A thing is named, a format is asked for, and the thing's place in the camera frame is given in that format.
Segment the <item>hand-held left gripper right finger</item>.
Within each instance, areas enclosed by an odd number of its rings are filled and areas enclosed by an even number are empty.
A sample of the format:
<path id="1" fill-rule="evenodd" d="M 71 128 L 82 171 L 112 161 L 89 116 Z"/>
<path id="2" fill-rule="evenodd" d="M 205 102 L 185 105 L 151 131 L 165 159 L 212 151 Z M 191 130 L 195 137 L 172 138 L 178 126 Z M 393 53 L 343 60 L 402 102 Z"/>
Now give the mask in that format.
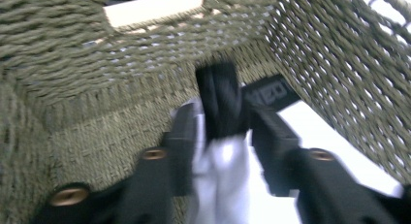
<path id="1" fill-rule="evenodd" d="M 300 147 L 300 138 L 272 108 L 253 107 L 250 111 L 252 146 L 263 169 L 269 193 L 288 197 L 295 188 L 290 179 L 287 155 Z"/>

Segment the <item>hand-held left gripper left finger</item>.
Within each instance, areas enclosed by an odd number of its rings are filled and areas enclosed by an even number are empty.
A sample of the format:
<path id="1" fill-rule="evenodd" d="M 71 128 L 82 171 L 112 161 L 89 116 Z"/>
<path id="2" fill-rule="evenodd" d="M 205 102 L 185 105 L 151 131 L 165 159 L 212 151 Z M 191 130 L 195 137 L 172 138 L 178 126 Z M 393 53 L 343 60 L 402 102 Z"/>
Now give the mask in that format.
<path id="1" fill-rule="evenodd" d="M 171 130 L 162 145 L 169 154 L 172 189 L 175 196 L 186 196 L 192 188 L 192 160 L 197 139 L 194 104 L 180 107 L 174 114 Z"/>

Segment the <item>white boxer shorts black waistband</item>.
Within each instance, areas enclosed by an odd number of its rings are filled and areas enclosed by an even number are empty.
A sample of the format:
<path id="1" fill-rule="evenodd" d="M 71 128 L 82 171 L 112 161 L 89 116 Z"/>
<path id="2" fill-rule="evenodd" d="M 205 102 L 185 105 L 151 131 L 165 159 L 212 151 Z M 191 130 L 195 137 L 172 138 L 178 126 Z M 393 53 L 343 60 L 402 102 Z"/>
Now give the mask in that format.
<path id="1" fill-rule="evenodd" d="M 268 106 L 243 95 L 231 61 L 198 66 L 196 80 L 200 96 L 189 102 L 195 107 L 197 139 L 187 221 L 246 224 L 250 111 Z M 410 197 L 387 196 L 358 184 L 329 151 L 299 147 L 287 155 L 286 164 L 295 186 L 291 191 L 299 193 L 302 224 L 411 224 Z"/>

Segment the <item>green woven basket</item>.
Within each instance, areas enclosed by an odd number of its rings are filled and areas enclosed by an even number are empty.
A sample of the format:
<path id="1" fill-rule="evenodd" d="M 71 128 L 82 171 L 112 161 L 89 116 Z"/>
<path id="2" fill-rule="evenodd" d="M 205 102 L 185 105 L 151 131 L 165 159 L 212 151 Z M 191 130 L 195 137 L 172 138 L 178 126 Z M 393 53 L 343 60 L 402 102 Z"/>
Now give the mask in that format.
<path id="1" fill-rule="evenodd" d="M 107 0 L 0 0 L 0 224 L 29 224 L 48 193 L 129 175 L 198 63 L 230 57 L 246 82 L 282 75 L 333 129 L 411 183 L 411 4 L 202 0 L 109 22 Z"/>

